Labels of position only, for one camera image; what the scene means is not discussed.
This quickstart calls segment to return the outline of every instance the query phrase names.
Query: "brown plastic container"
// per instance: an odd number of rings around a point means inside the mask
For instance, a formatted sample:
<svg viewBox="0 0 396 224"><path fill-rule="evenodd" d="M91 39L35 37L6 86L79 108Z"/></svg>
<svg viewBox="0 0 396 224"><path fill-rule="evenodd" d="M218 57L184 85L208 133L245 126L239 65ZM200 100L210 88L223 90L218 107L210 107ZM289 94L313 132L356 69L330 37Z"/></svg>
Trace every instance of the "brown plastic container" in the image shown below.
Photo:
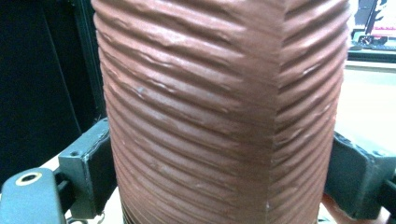
<svg viewBox="0 0 396 224"><path fill-rule="evenodd" d="M315 223L343 1L93 0L128 223Z"/></svg>

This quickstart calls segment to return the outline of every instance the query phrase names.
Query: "ribbed brown cylinder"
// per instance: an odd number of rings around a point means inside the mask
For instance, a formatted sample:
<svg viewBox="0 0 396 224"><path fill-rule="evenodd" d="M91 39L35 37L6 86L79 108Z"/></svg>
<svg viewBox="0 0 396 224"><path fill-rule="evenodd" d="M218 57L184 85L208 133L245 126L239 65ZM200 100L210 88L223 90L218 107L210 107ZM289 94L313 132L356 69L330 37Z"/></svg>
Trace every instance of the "ribbed brown cylinder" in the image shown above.
<svg viewBox="0 0 396 224"><path fill-rule="evenodd" d="M92 4L130 223L316 221L347 0Z"/></svg>

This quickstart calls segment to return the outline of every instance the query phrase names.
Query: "round hole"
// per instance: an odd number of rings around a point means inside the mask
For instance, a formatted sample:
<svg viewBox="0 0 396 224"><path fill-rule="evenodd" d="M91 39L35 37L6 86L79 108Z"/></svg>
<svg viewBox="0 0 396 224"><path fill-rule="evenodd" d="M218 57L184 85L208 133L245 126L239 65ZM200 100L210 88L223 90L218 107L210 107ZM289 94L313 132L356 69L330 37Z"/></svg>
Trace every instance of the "round hole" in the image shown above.
<svg viewBox="0 0 396 224"><path fill-rule="evenodd" d="M16 185L18 186L26 186L35 183L42 176L39 172L32 172L26 175L22 175L17 179Z"/></svg>
<svg viewBox="0 0 396 224"><path fill-rule="evenodd" d="M70 153L70 156L78 156L78 152L77 151L73 151Z"/></svg>

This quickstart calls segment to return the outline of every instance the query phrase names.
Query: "ribbed surface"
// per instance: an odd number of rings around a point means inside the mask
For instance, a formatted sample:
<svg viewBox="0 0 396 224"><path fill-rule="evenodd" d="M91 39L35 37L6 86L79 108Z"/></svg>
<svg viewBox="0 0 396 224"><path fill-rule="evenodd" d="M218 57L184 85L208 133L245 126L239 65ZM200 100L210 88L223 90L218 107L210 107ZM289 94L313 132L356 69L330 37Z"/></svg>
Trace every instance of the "ribbed surface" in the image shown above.
<svg viewBox="0 0 396 224"><path fill-rule="evenodd" d="M347 0L93 0L125 219L313 223Z"/></svg>

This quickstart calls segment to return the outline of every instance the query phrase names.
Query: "brown cylindrical object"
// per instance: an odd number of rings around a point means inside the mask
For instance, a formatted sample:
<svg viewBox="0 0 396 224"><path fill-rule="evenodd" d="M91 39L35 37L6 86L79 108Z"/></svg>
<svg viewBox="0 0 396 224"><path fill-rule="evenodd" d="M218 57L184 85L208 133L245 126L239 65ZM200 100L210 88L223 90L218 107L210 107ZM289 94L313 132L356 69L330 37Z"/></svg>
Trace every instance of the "brown cylindrical object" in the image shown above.
<svg viewBox="0 0 396 224"><path fill-rule="evenodd" d="M347 0L92 0L128 222L314 223Z"/></svg>

